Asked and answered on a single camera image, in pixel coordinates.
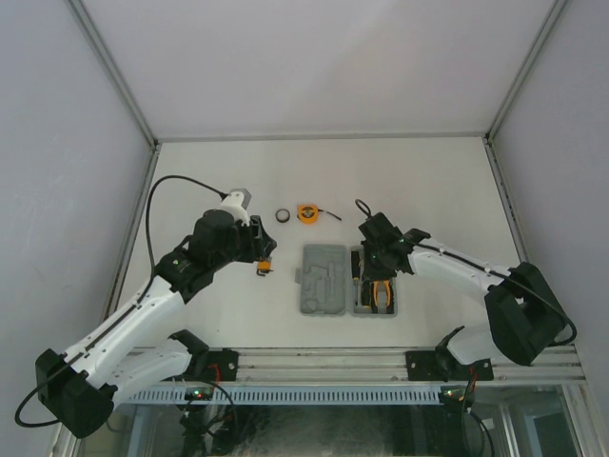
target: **screwdriver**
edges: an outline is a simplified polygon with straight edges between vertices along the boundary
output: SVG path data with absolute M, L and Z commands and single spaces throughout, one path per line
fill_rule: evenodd
M 351 276 L 353 277 L 353 296 L 355 297 L 355 306 L 360 302 L 358 293 L 358 284 L 360 282 L 360 252 L 358 250 L 351 251 Z

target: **black cable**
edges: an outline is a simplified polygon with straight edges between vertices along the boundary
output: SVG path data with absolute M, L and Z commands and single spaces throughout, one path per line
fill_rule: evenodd
M 495 457 L 495 444 L 493 443 L 493 438 L 491 437 L 490 431 L 488 431 L 488 428 L 486 427 L 486 425 L 484 424 L 484 422 L 482 421 L 482 419 L 480 418 L 480 416 L 478 414 L 476 414 L 474 411 L 469 411 L 469 415 L 472 416 L 472 418 L 474 418 L 474 420 L 480 426 L 481 430 L 486 435 L 486 439 L 488 440 L 488 445 L 491 448 L 491 457 Z M 482 451 L 481 451 L 480 456 L 482 456 L 483 453 L 484 453 L 484 441 L 482 441 Z
M 21 420 L 21 411 L 23 411 L 23 408 L 28 403 L 28 401 L 31 399 L 31 397 L 33 397 L 36 393 L 38 393 L 40 390 L 45 388 L 53 379 L 55 379 L 57 376 L 59 376 L 61 373 L 63 373 L 66 369 L 71 367 L 83 355 L 84 354 L 82 352 L 80 352 L 79 354 L 74 356 L 63 367 L 61 367 L 57 371 L 55 371 L 44 383 L 39 384 L 38 386 L 36 386 L 34 388 L 34 390 L 32 392 L 30 392 L 28 395 L 26 395 L 26 398 L 23 399 L 23 401 L 17 407 L 17 410 L 15 410 L 15 416 L 14 416 L 15 424 L 17 424 L 19 427 L 23 427 L 23 428 L 41 428 L 41 427 L 54 426 L 55 424 L 59 423 L 59 420 L 57 420 L 57 419 L 55 419 L 54 421 L 39 422 L 37 424 L 36 423 L 33 424 L 33 423 L 29 423 L 29 422 L 24 422 L 24 421 Z
M 104 339 L 106 337 L 106 335 L 108 335 L 111 331 L 113 331 L 116 327 L 118 327 L 118 325 L 123 322 L 127 316 L 129 316 L 135 309 L 137 309 L 137 307 L 135 305 L 131 305 L 127 311 L 125 311 L 120 317 L 118 317 L 116 319 L 116 321 L 114 321 L 112 324 L 110 324 L 108 326 L 108 328 L 106 328 L 104 331 L 102 331 L 97 338 L 95 338 L 93 341 L 91 341 L 88 345 L 85 346 L 85 350 L 86 351 L 90 351 L 91 349 L 95 348 L 95 345 L 97 343 L 99 343 L 102 339 Z
M 233 402 L 232 397 L 223 387 L 219 386 L 218 384 L 214 383 L 213 381 L 204 381 L 202 379 L 198 379 L 197 381 L 200 383 L 207 384 L 208 386 L 217 388 L 218 390 L 220 390 L 223 393 L 223 395 L 226 397 L 226 399 L 230 403 L 230 408 L 232 410 L 232 416 L 235 421 L 233 435 L 234 435 L 235 446 L 236 446 L 239 443 L 239 421 L 237 420 L 237 407 L 235 406 L 235 402 Z
M 363 214 L 365 214 L 366 219 L 370 219 L 372 217 L 372 210 L 363 200 L 357 198 L 355 200 L 355 206 L 358 207 Z
M 106 421 L 106 428 L 112 433 L 131 433 L 133 431 L 133 426 L 127 427 L 124 430 L 119 430 L 118 428 L 114 428 L 110 425 L 110 420 Z
M 215 426 L 216 424 L 220 424 L 221 422 L 223 422 L 223 418 L 221 417 L 215 417 L 213 419 L 211 419 L 207 424 L 206 424 L 206 428 L 204 430 L 204 432 L 202 433 L 203 435 L 209 435 L 212 438 L 218 438 L 218 435 L 216 435 L 213 431 L 211 431 L 211 428 L 213 426 Z
M 461 257 L 460 255 L 455 254 L 453 252 L 450 252 L 450 251 L 447 251 L 447 250 L 441 250 L 439 248 L 436 248 L 435 246 L 424 245 L 424 244 L 421 244 L 421 243 L 414 243 L 414 242 L 409 241 L 409 240 L 407 240 L 405 238 L 403 238 L 403 239 L 404 239 L 404 241 L 406 243 L 408 243 L 408 244 L 410 244 L 412 246 L 419 247 L 419 248 L 424 248 L 424 249 L 429 249 L 429 250 L 433 250 L 435 252 L 440 253 L 441 255 L 445 255 L 446 257 L 451 257 L 451 258 L 453 258 L 455 260 L 463 262 L 464 264 L 468 265 L 471 268 L 477 269 L 478 271 L 482 271 L 482 272 L 488 273 L 490 275 L 493 275 L 495 277 L 501 278 L 502 280 L 507 281 L 510 284 L 513 284 L 514 286 L 520 288 L 522 291 L 528 293 L 529 295 L 535 297 L 536 299 L 538 299 L 539 301 L 544 303 L 546 306 L 548 306 L 550 309 L 552 309 L 554 312 L 556 312 L 558 314 L 558 316 L 571 329 L 571 336 L 569 336 L 567 339 L 565 339 L 563 341 L 558 341 L 558 342 L 551 343 L 549 345 L 550 347 L 566 346 L 566 345 L 568 345 L 570 343 L 573 343 L 573 341 L 575 341 L 575 339 L 578 337 L 578 328 L 575 326 L 574 322 L 564 313 L 564 311 L 562 311 L 561 309 L 557 308 L 554 304 L 550 303 L 549 301 L 547 301 L 546 299 L 541 297 L 538 293 L 536 293 L 534 290 L 532 290 L 531 288 L 528 288 L 524 284 L 521 284 L 518 281 L 515 281 L 514 279 L 510 278 L 509 276 L 507 276 L 505 274 L 502 274 L 502 273 L 499 273 L 497 271 L 494 271 L 493 269 L 486 269 L 482 265 L 478 265 L 475 262 L 472 262 L 471 260 L 465 259 L 465 258 Z
M 336 218 L 336 219 L 338 219 L 339 221 L 342 221 L 342 220 L 343 220 L 343 218 L 342 218 L 342 217 L 337 216 L 337 215 L 336 215 L 336 214 L 334 214 L 333 212 L 326 211 L 325 209 L 320 209 L 320 212 L 324 212 L 324 213 L 326 213 L 326 214 L 329 214 L 330 216 L 335 217 L 335 218 Z
M 217 193 L 218 195 L 220 195 L 220 198 L 222 200 L 224 200 L 228 196 L 227 193 L 224 193 L 220 190 L 217 190 L 216 188 L 213 188 L 212 186 L 208 186 L 205 183 L 197 181 L 196 179 L 189 178 L 187 176 L 183 176 L 181 174 L 168 174 L 167 176 L 163 176 L 156 183 L 154 183 L 152 188 L 150 188 L 150 194 L 148 195 L 148 199 L 146 201 L 146 216 L 145 216 L 146 246 L 147 246 L 147 250 L 148 250 L 148 259 L 150 260 L 150 279 L 148 280 L 146 286 L 144 287 L 144 290 L 142 291 L 142 295 L 140 295 L 140 297 L 137 299 L 138 304 L 142 303 L 142 300 L 144 300 L 144 297 L 146 297 L 146 294 L 150 290 L 150 287 L 152 286 L 152 282 L 154 281 L 155 262 L 154 262 L 154 253 L 152 252 L 152 240 L 150 237 L 150 207 L 152 206 L 152 197 L 154 196 L 154 192 L 159 187 L 159 185 L 168 179 L 182 179 L 184 181 L 188 181 L 189 183 L 196 184 L 197 186 L 201 186 L 202 188 L 205 188 L 205 189 L 211 190 L 212 192 Z
M 480 440 L 481 440 L 481 446 L 480 446 L 480 451 L 478 452 L 478 457 L 482 457 L 484 455 L 484 450 L 486 449 L 486 437 L 484 436 L 484 430 L 480 427 L 480 424 L 476 423 L 476 426 L 478 426 L 478 428 L 480 429 Z
M 467 455 L 471 456 L 471 449 L 469 447 L 469 441 L 467 440 L 467 433 L 465 433 L 465 407 L 467 405 L 467 395 L 469 394 L 469 390 L 470 388 L 474 385 L 474 383 L 476 382 L 476 373 L 472 373 L 471 378 L 469 378 L 469 381 L 467 383 L 467 387 L 465 388 L 465 393 L 463 394 L 463 403 L 461 406 L 461 434 L 462 434 L 462 439 L 463 439 L 463 445 L 465 446 L 465 450 L 467 451 Z

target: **white wall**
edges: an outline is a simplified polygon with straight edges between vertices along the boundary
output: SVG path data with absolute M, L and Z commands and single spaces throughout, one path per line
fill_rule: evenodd
M 554 0 L 86 0 L 160 138 L 485 131 Z
M 540 264 L 609 423 L 609 2 L 572 2 L 498 137 Z
M 0 56 L 0 453 L 38 456 L 52 428 L 13 412 L 99 322 L 149 152 L 62 1 L 1 2 Z

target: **cable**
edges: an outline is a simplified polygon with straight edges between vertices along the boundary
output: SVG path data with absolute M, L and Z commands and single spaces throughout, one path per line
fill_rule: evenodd
M 465 450 L 467 451 L 467 455 L 472 455 L 471 449 L 469 447 L 469 441 L 467 440 L 467 433 L 465 433 L 465 407 L 467 405 L 467 395 L 469 394 L 470 388 L 474 386 L 476 380 L 478 379 L 478 374 L 476 372 L 472 373 L 472 376 L 469 378 L 467 382 L 467 387 L 465 388 L 465 393 L 463 394 L 463 403 L 461 406 L 461 435 L 463 439 L 463 444 L 465 445 Z
M 83 355 L 84 354 L 82 352 L 80 352 L 78 355 L 74 356 L 74 358 L 72 358 L 72 360 L 70 360 L 63 367 L 61 367 L 57 371 L 55 371 L 44 383 L 39 384 L 38 386 L 36 386 L 34 388 L 34 390 L 32 392 L 30 392 L 28 395 L 26 395 L 26 398 L 23 399 L 23 401 L 17 407 L 17 410 L 15 410 L 15 416 L 14 416 L 15 424 L 17 424 L 19 427 L 23 427 L 23 428 L 41 428 L 41 427 L 54 426 L 55 424 L 59 423 L 59 420 L 57 420 L 57 419 L 54 421 L 39 422 L 37 424 L 24 422 L 21 420 L 21 411 L 23 411 L 23 408 L 28 403 L 28 401 L 31 399 L 31 397 L 33 397 L 36 393 L 38 393 L 40 390 L 42 390 L 44 387 L 46 387 L 53 379 L 55 379 L 57 376 L 59 376 L 61 373 L 63 373 L 66 369 L 71 367 Z
M 106 428 L 112 433 L 131 433 L 133 431 L 133 424 L 131 424 L 131 427 L 126 427 L 124 430 L 119 430 L 118 428 L 111 426 L 110 420 L 108 419 L 106 421 Z
M 237 420 L 237 407 L 235 406 L 235 402 L 233 402 L 232 397 L 230 396 L 230 394 L 223 388 L 221 387 L 219 384 L 214 383 L 213 381 L 204 381 L 202 379 L 197 380 L 200 383 L 204 383 L 207 384 L 208 386 L 212 386 L 214 388 L 217 388 L 218 390 L 220 390 L 223 395 L 226 397 L 226 399 L 228 400 L 228 402 L 230 403 L 230 408 L 232 409 L 232 415 L 235 421 L 235 428 L 234 428 L 234 439 L 235 439 L 235 446 L 238 444 L 239 442 L 239 421 Z
M 214 383 L 219 383 L 222 379 L 221 379 L 220 369 L 218 368 L 218 364 L 211 364 L 208 368 L 212 368 L 216 374 Z
M 474 415 L 474 411 L 470 410 L 469 411 L 469 415 L 472 416 Z M 484 430 L 482 429 L 482 427 L 480 427 L 480 441 L 481 441 L 481 446 L 480 446 L 480 452 L 478 453 L 478 457 L 483 457 L 484 456 L 484 450 L 486 449 L 486 441 L 485 441 L 485 436 L 484 436 Z
M 216 424 L 220 424 L 220 423 L 221 423 L 221 422 L 223 422 L 223 421 L 224 421 L 224 418 L 222 418 L 222 417 L 214 417 L 213 419 L 211 419 L 211 420 L 210 420 L 210 421 L 209 421 L 209 422 L 206 424 L 205 430 L 203 431 L 202 435 L 207 434 L 207 435 L 211 436 L 211 437 L 212 437 L 212 438 L 214 438 L 214 439 L 215 439 L 215 438 L 218 438 L 218 435 L 216 435 L 216 433 L 215 433 L 215 432 L 211 431 L 211 428 L 212 428 L 213 426 L 215 426 Z
M 365 214 L 366 219 L 370 219 L 372 217 L 372 210 L 363 200 L 356 198 L 355 206 L 358 207 L 363 214 Z
M 336 215 L 336 214 L 334 214 L 333 212 L 326 211 L 325 209 L 320 209 L 320 212 L 324 212 L 324 213 L 326 213 L 326 214 L 329 214 L 330 216 L 332 216 L 332 217 L 334 217 L 334 218 L 338 219 L 339 221 L 342 221 L 342 220 L 343 220 L 343 218 L 342 218 L 342 217 L 337 216 L 337 215 Z
M 491 437 L 491 433 L 490 433 L 490 431 L 488 431 L 488 428 L 484 424 L 484 421 L 474 411 L 469 411 L 469 415 L 472 416 L 472 418 L 478 423 L 481 430 L 486 435 L 486 439 L 488 440 L 488 445 L 491 448 L 491 457 L 495 457 L 495 444 L 493 443 L 493 438 Z M 482 456 L 483 453 L 484 453 L 484 441 L 482 441 L 482 451 L 480 453 L 480 456 Z
M 569 328 L 571 329 L 571 336 L 569 336 L 568 338 L 566 338 L 563 341 L 558 341 L 558 342 L 553 342 L 551 343 L 549 346 L 550 347 L 556 347 L 556 346 L 566 346 L 570 343 L 573 343 L 575 341 L 575 339 L 578 337 L 578 328 L 576 327 L 576 325 L 574 324 L 574 322 L 564 313 L 563 310 L 557 308 L 554 304 L 550 303 L 549 301 L 547 301 L 545 298 L 541 297 L 538 293 L 536 293 L 534 290 L 532 290 L 531 288 L 525 286 L 524 284 L 519 283 L 518 281 L 510 278 L 509 276 L 499 273 L 497 271 L 494 271 L 493 269 L 486 269 L 485 267 L 476 264 L 475 262 L 472 262 L 471 260 L 465 259 L 463 257 L 461 257 L 458 254 L 455 254 L 453 252 L 449 252 L 447 250 L 440 250 L 439 248 L 436 248 L 435 246 L 429 246 L 429 245 L 424 245 L 421 243 L 414 243 L 412 241 L 409 241 L 405 238 L 403 238 L 404 241 L 412 246 L 415 247 L 419 247 L 419 248 L 424 248 L 424 249 L 428 249 L 428 250 L 433 250 L 435 252 L 438 252 L 441 255 L 445 255 L 446 257 L 451 257 L 455 260 L 458 260 L 460 262 L 463 262 L 464 264 L 468 265 L 471 268 L 477 269 L 478 271 L 482 271 L 485 272 L 487 274 L 491 274 L 495 277 L 501 278 L 504 281 L 507 281 L 510 284 L 513 284 L 514 286 L 520 288 L 522 291 L 528 293 L 529 295 L 535 297 L 536 299 L 538 299 L 539 301 L 541 301 L 542 303 L 544 303 L 546 306 L 548 306 L 550 309 L 552 309 L 554 312 L 556 312 L 558 314 L 558 316 L 567 324 L 567 326 L 569 326 Z
M 150 260 L 150 279 L 148 280 L 146 286 L 144 287 L 144 290 L 142 291 L 142 295 L 140 295 L 140 297 L 137 299 L 138 304 L 142 303 L 142 300 L 144 300 L 144 297 L 146 297 L 146 294 L 150 290 L 150 287 L 152 286 L 152 282 L 154 281 L 155 262 L 154 262 L 154 253 L 152 252 L 152 240 L 150 237 L 150 207 L 152 206 L 152 197 L 154 196 L 154 192 L 159 187 L 159 185 L 168 179 L 182 179 L 184 181 L 188 181 L 189 183 L 196 184 L 197 186 L 201 186 L 202 188 L 205 188 L 205 189 L 211 190 L 212 192 L 217 193 L 218 195 L 220 195 L 220 198 L 222 200 L 224 200 L 228 196 L 228 194 L 225 192 L 217 190 L 216 188 L 213 188 L 212 186 L 209 186 L 205 183 L 197 181 L 196 179 L 192 179 L 187 176 L 183 176 L 181 174 L 168 174 L 167 176 L 163 176 L 156 183 L 154 183 L 152 188 L 150 188 L 150 194 L 148 195 L 148 199 L 146 201 L 146 216 L 145 216 L 146 246 L 147 246 L 147 250 L 148 250 L 148 259 Z

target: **orange tape measure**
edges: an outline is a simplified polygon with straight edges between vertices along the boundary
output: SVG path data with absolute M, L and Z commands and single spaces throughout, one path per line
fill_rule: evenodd
M 319 209 L 319 207 L 317 205 L 312 205 L 312 204 L 299 205 L 298 211 L 297 211 L 297 217 L 298 217 L 298 220 L 301 221 L 303 224 L 308 224 L 308 225 L 315 224 L 320 217 L 320 212 L 325 212 L 326 214 L 329 214 L 330 216 L 335 217 L 339 221 L 343 220 L 336 214 L 326 211 L 325 209 Z

